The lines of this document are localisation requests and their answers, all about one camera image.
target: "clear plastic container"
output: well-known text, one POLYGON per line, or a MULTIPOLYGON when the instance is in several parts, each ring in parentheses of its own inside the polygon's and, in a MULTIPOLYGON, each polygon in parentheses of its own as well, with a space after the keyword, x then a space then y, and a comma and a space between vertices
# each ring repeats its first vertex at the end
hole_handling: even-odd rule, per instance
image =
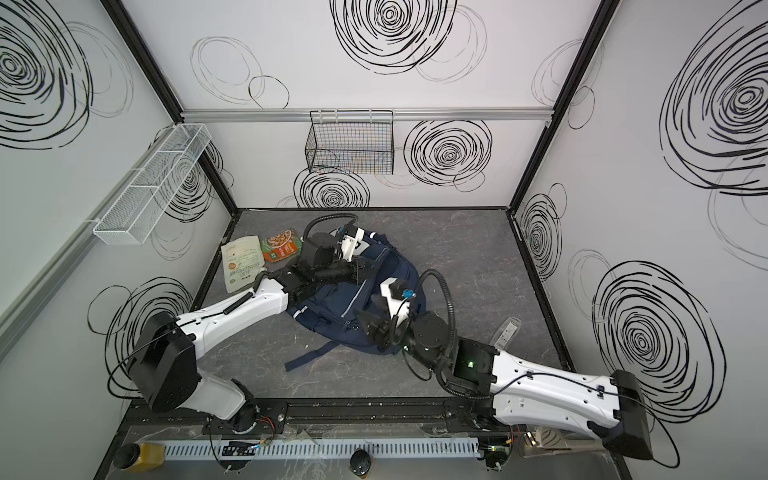
POLYGON ((491 345, 497 350, 506 350, 512 343, 512 338, 520 330, 520 324, 521 320, 517 317, 507 318, 493 334, 491 345))

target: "white wire basket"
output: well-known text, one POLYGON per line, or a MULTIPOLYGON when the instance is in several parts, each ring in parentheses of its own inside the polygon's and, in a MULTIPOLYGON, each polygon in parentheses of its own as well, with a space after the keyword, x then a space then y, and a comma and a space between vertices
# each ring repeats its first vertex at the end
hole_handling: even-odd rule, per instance
POLYGON ((210 143, 204 124, 178 124, 138 169, 94 235, 108 245, 141 245, 210 143))

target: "black frame post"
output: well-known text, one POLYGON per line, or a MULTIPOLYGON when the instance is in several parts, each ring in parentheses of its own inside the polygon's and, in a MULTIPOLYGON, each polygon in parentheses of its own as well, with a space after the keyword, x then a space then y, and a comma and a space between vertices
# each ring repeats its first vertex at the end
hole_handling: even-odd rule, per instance
POLYGON ((589 25, 584 41, 581 43, 581 47, 576 55, 576 60, 574 60, 574 64, 571 66, 571 71, 568 72, 563 88, 560 90, 558 99, 554 103, 554 113, 552 114, 551 123, 541 132, 541 136, 536 143, 536 148, 533 150, 533 154, 528 161, 528 165, 525 167, 518 188, 515 190, 515 195, 512 197, 512 202, 509 204, 509 209, 512 211, 512 215, 517 213, 518 208, 523 203, 523 197, 525 197, 525 193, 531 186, 533 177, 536 175, 536 171, 541 165, 541 161, 544 160, 544 157, 549 150, 549 145, 552 143, 554 134, 557 133, 560 123, 568 112, 568 107, 571 106, 571 102, 579 88, 581 79, 584 77, 587 68, 589 68, 592 57, 598 49, 598 45, 603 39, 603 34, 608 28, 608 24, 611 23, 616 7, 619 6, 620 2, 621 0, 602 0, 600 2, 598 11, 594 14, 592 23, 589 25))
MULTIPOLYGON (((170 115, 170 119, 174 123, 183 122, 184 119, 181 117, 181 112, 184 110, 176 99, 176 95, 174 95, 173 91, 170 89, 170 85, 163 76, 160 68, 157 66, 154 58, 152 58, 152 54, 149 52, 147 44, 144 43, 144 39, 141 37, 141 34, 136 28, 133 19, 131 19, 131 16, 128 14, 128 11, 125 9, 123 2, 121 2, 121 0, 101 0, 101 4, 104 6, 104 10, 107 11, 109 18, 112 19, 114 26, 120 32, 123 41, 125 41, 125 44, 131 50, 131 54, 133 54, 139 67, 141 67, 141 70, 144 72, 144 75, 147 76, 147 80, 149 80, 154 92, 157 94, 160 102, 170 115)), ((200 160, 198 160, 197 163, 200 165, 200 168, 203 170, 206 177, 208 177, 210 184, 213 186, 230 216, 234 217, 237 215, 237 205, 235 204, 235 200, 232 198, 232 195, 223 180, 221 180, 219 172, 216 170, 213 162, 210 161, 210 157, 206 151, 203 151, 203 154, 200 156, 200 160)))

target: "yellow bottle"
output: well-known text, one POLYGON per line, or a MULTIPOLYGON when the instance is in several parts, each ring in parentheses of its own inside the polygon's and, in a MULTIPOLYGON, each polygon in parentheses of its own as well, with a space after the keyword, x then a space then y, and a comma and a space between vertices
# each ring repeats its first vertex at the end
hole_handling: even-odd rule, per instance
POLYGON ((128 443, 115 452, 112 465, 124 472, 148 472, 163 465, 164 450, 156 443, 128 443))

